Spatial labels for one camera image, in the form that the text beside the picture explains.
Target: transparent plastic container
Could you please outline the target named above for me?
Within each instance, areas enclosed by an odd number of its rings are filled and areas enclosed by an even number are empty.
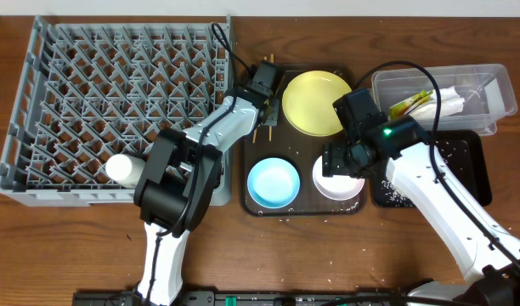
[[[456,92],[466,100],[462,112],[440,118],[439,130],[471,129],[482,136],[492,135],[496,133],[496,121],[517,112],[513,87],[503,65],[456,65],[427,70],[439,88],[455,86]],[[386,114],[389,107],[422,89],[433,89],[428,78],[417,69],[378,71],[371,83],[373,98]],[[433,119],[417,121],[427,131],[432,130]]]

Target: yellow plate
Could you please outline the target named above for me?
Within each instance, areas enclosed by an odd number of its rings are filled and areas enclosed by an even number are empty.
[[[283,112],[298,131],[330,136],[343,129],[332,104],[351,88],[339,76],[309,71],[294,78],[283,93]]]

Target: dish rack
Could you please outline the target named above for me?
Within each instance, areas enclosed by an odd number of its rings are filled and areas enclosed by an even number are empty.
[[[230,19],[221,24],[230,37]],[[133,202],[111,180],[116,153],[148,158],[223,102],[228,54],[209,24],[50,25],[37,16],[0,162],[0,193],[27,206]],[[212,205],[231,194],[223,156]]]

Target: wooden table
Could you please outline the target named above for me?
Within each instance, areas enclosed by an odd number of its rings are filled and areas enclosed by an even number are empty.
[[[32,20],[1,19],[0,155]],[[248,63],[274,53],[280,63],[344,63],[356,77],[389,60],[505,65],[519,111],[499,121],[494,136],[483,138],[494,194],[487,211],[520,238],[520,19],[235,18],[234,27],[237,53]],[[236,159],[234,170],[238,165]],[[369,203],[351,217],[254,218],[240,207],[238,179],[234,171],[231,202],[210,209],[190,235],[183,269],[188,284],[223,291],[344,292],[405,286],[425,277],[462,283],[455,260],[417,210]],[[131,204],[29,208],[0,195],[0,305],[66,305],[78,290],[134,286],[144,268],[138,215]]]

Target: light blue bowl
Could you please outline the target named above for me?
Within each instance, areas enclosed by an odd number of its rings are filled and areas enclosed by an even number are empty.
[[[296,198],[300,176],[288,161],[266,158],[251,169],[246,186],[252,199],[260,206],[282,208]]]

